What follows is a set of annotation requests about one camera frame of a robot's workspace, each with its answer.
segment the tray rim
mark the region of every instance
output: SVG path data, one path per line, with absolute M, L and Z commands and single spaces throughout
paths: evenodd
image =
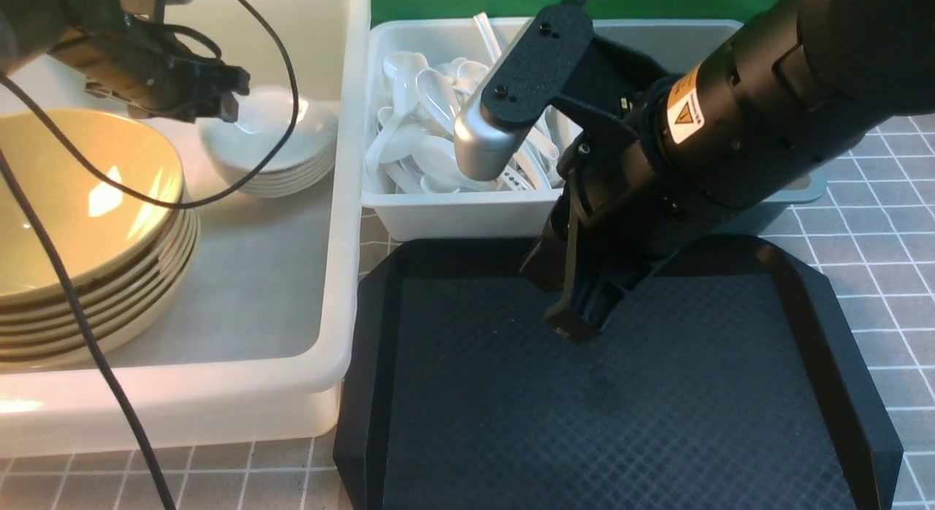
M 517 268 L 531 244 L 527 238 L 415 240 L 361 281 L 334 447 L 354 508 L 383 507 L 403 281 L 520 278 Z M 458 263 L 452 264 L 453 258 Z M 741 274 L 765 274 L 774 281 L 856 509 L 891 510 L 903 446 L 827 277 L 767 240 L 749 236 L 699 240 L 655 277 Z

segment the yellow plate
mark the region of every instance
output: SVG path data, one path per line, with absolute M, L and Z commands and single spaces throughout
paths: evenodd
M 153 288 L 159 286 L 164 279 L 175 276 L 178 263 L 187 254 L 185 249 L 193 240 L 194 230 L 197 227 L 197 217 L 194 216 L 192 210 L 186 211 L 184 215 L 184 230 L 177 236 L 177 240 L 167 246 L 167 250 L 159 260 L 151 264 L 128 286 L 90 307 L 84 307 L 84 314 L 91 327 L 101 326 L 105 321 L 121 316 L 124 311 L 148 296 Z M 11 324 L 11 326 L 0 324 L 0 348 L 46 343 L 46 341 L 60 340 L 69 336 L 80 336 L 79 328 L 70 309 L 63 316 L 48 320 Z
M 159 236 L 155 238 L 150 247 L 141 251 L 130 263 L 113 271 L 113 274 L 106 278 L 96 279 L 84 286 L 76 286 L 77 297 L 81 306 L 89 310 L 102 300 L 120 293 L 127 286 L 131 286 L 140 276 L 151 270 L 157 264 L 163 263 L 167 259 L 168 251 L 178 242 L 178 238 L 183 236 L 188 220 L 187 213 L 193 213 L 193 210 L 176 211 L 169 223 L 161 230 Z M 38 321 L 47 321 L 61 317 L 67 317 L 68 321 L 73 320 L 71 316 L 71 307 L 61 294 L 49 300 L 43 300 L 34 304 L 4 307 L 0 306 L 0 333 L 19 332 L 24 330 L 24 324 L 38 323 Z
M 183 193 L 183 168 L 166 137 L 128 118 L 90 110 L 50 117 L 98 170 L 164 201 Z M 100 183 L 33 114 L 0 118 L 0 150 L 76 284 L 126 264 L 170 215 Z M 0 305 L 42 300 L 59 291 L 56 274 L 6 185 L 0 186 Z
M 133 340 L 143 333 L 170 305 L 173 297 L 178 293 L 194 257 L 197 254 L 198 241 L 201 237 L 200 224 L 196 225 L 194 236 L 185 249 L 184 256 L 180 257 L 180 264 L 176 273 L 164 279 L 160 286 L 143 297 L 140 303 L 121 314 L 120 317 L 107 321 L 94 331 L 94 339 L 100 342 L 102 351 L 110 351 Z M 57 340 L 43 346 L 30 346 L 23 348 L 21 353 L 10 353 L 9 349 L 0 350 L 0 370 L 16 368 L 36 368 L 40 366 L 63 365 L 77 362 L 90 357 L 90 353 L 81 336 Z

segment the black tray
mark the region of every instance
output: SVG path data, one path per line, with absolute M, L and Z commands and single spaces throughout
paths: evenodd
M 574 346 L 516 276 L 529 245 L 415 241 L 361 282 L 355 509 L 892 506 L 902 445 L 824 276 L 707 238 Z

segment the plastic utensil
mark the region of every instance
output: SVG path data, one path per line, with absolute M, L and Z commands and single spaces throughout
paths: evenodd
M 373 140 L 364 155 L 364 164 L 370 171 L 377 167 L 377 160 L 383 147 L 393 137 L 400 124 L 419 106 L 415 77 L 421 70 L 428 67 L 424 55 L 420 53 L 414 54 L 412 58 L 400 58 L 394 64 L 397 65 L 397 71 L 393 79 L 393 117 L 386 122 L 383 130 L 380 130 L 380 134 L 377 134 L 376 140 Z
M 540 118 L 540 121 L 545 124 L 545 118 Z M 527 140 L 529 140 L 529 144 L 535 147 L 536 150 L 540 151 L 543 159 L 547 161 L 558 161 L 558 156 L 561 154 L 558 151 L 558 147 L 555 146 L 555 143 L 552 142 L 550 137 L 542 133 L 540 128 L 538 128 L 538 123 L 529 130 Z
M 397 78 L 397 72 L 400 68 L 408 65 L 416 67 L 427 67 L 428 61 L 421 53 L 412 53 L 412 51 L 394 51 L 383 59 L 383 75 L 387 79 L 387 87 L 393 86 L 393 80 Z
M 470 78 L 474 83 L 480 83 L 489 73 L 490 66 L 477 61 L 465 60 L 458 66 L 457 77 Z
M 458 73 L 457 67 L 451 63 L 438 64 L 438 66 L 435 67 L 435 70 L 438 70 L 438 73 L 445 77 L 454 77 Z
M 381 128 L 386 126 L 391 117 L 393 117 L 393 107 L 383 107 L 377 110 L 377 123 Z
M 520 146 L 520 150 L 514 154 L 514 160 L 516 160 L 516 164 L 527 174 L 535 190 L 551 189 L 552 184 L 549 181 L 549 177 L 545 173 L 545 169 L 542 168 L 542 164 L 535 159 L 535 151 L 532 150 L 529 143 L 523 143 L 523 145 Z
M 445 129 L 448 134 L 453 134 L 454 118 L 461 104 L 458 102 L 458 96 L 454 93 L 450 81 L 438 70 L 425 68 L 419 72 L 415 83 L 421 106 L 435 123 Z
M 421 177 L 421 180 L 419 180 L 419 186 L 421 187 L 421 190 L 425 191 L 427 194 L 457 194 L 459 191 L 461 191 L 461 187 L 457 185 L 441 183 L 441 181 L 438 181 L 431 176 Z
M 481 38 L 484 40 L 484 46 L 487 47 L 487 53 L 490 54 L 490 63 L 497 63 L 503 50 L 500 49 L 500 42 L 497 41 L 494 27 L 490 25 L 490 18 L 486 13 L 481 12 L 474 16 L 474 23 L 477 24 L 478 30 L 481 30 Z
M 531 191 L 533 186 L 515 168 L 505 167 L 503 174 L 500 174 L 500 178 L 497 180 L 497 189 L 501 191 Z
M 423 194 L 424 191 L 421 190 L 419 184 L 419 179 L 412 176 L 406 170 L 400 166 L 400 163 L 390 163 L 385 164 L 384 166 L 387 176 L 393 180 L 393 183 L 397 184 L 397 187 L 400 187 L 402 191 L 406 194 Z
M 474 83 L 473 80 L 467 77 L 455 77 L 454 80 L 451 81 L 451 87 L 454 88 L 454 91 L 457 91 L 458 94 L 471 97 L 471 95 L 474 95 L 474 91 L 477 90 L 477 83 Z
M 462 174 L 454 159 L 454 143 L 444 137 L 420 138 L 412 147 L 412 159 L 421 171 L 441 183 L 474 191 L 493 191 L 497 188 L 497 181 L 471 180 Z
M 412 153 L 412 146 L 421 137 L 432 136 L 432 132 L 421 124 L 404 124 L 397 130 L 383 151 L 380 153 L 380 163 L 394 163 Z

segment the stack of bowls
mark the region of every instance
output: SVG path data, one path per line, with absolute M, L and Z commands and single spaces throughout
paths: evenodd
M 198 123 L 214 170 L 229 184 L 245 177 L 273 150 L 288 128 L 291 91 L 253 88 L 238 96 L 237 123 L 211 118 Z M 295 130 L 276 156 L 240 191 L 254 197 L 284 197 L 303 191 L 335 166 L 337 117 L 323 104 L 299 98 Z
M 161 201 L 183 200 L 178 154 L 157 131 L 113 114 L 49 114 L 111 180 Z M 32 114 L 0 118 L 0 150 L 56 245 L 101 349 L 143 333 L 191 268 L 197 213 L 141 203 L 100 183 Z M 49 259 L 3 183 L 0 237 L 0 370 L 89 358 Z

